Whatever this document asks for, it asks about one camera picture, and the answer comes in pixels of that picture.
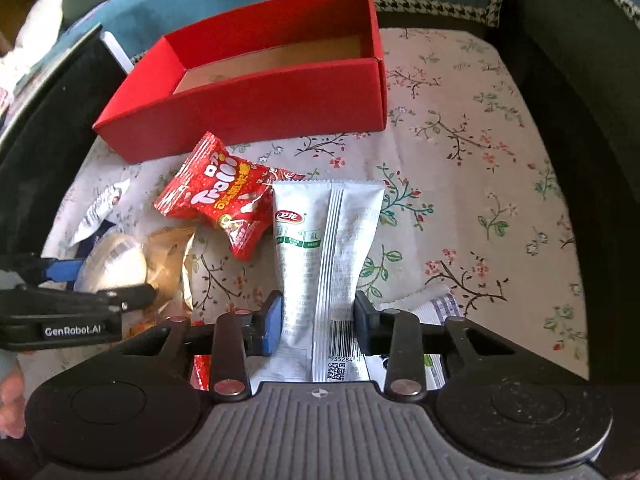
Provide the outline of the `person's left hand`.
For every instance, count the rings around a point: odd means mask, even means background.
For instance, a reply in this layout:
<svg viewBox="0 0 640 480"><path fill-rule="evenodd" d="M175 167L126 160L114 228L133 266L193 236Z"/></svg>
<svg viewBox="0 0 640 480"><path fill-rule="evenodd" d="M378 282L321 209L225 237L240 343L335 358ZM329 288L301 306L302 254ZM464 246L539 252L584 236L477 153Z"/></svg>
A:
<svg viewBox="0 0 640 480"><path fill-rule="evenodd" d="M11 352L1 351L1 433L21 439L25 432L24 375Z"/></svg>

